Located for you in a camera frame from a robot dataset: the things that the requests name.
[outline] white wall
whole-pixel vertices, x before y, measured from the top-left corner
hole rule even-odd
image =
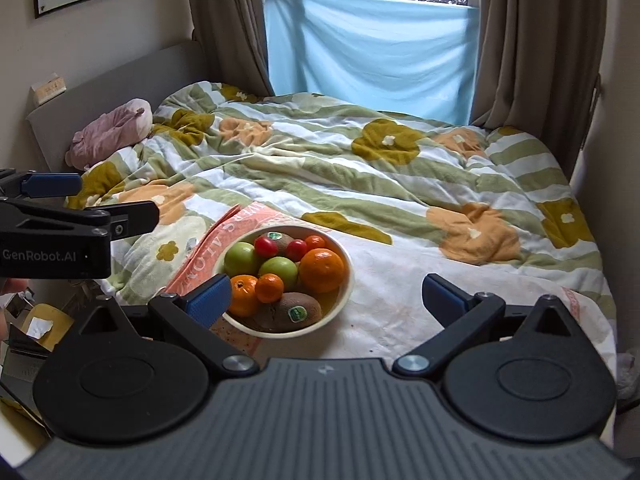
[[[618,308],[618,347],[640,346],[640,0],[609,0],[604,94],[574,174]],[[616,419],[616,452],[640,456],[640,408]]]
[[[44,168],[29,87],[52,72],[71,88],[188,40],[188,0],[91,0],[37,20],[33,0],[0,0],[0,168]]]

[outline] curtain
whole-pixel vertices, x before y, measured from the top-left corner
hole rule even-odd
[[[539,137],[564,174],[589,127],[606,0],[480,0],[480,57],[471,117]]]
[[[273,95],[262,0],[189,0],[211,75],[257,96]]]
[[[271,82],[468,124],[478,9],[408,0],[265,0]]]

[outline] human hand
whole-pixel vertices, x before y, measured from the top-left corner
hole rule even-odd
[[[0,296],[3,294],[10,294],[12,292],[22,292],[23,290],[26,290],[28,286],[29,280],[24,280],[22,278],[8,278],[0,290]],[[0,341],[6,339],[8,334],[9,329],[6,325],[4,312],[0,312]]]

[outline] orange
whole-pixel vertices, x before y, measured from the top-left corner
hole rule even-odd
[[[263,303],[278,301],[284,293],[284,282],[275,274],[263,274],[255,285],[255,297]]]
[[[311,235],[305,238],[306,249],[310,251],[311,249],[322,249],[326,247],[326,242],[324,238],[317,235]]]
[[[331,292],[338,288],[345,277],[344,262],[329,249],[313,249],[300,260],[298,276],[311,291]]]
[[[255,296],[258,278],[240,274],[231,278],[231,305],[229,312],[238,317],[251,317],[260,309],[260,301]]]

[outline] blue cloth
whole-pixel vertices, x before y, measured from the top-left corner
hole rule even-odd
[[[276,94],[468,123],[479,11],[407,0],[265,0]]]

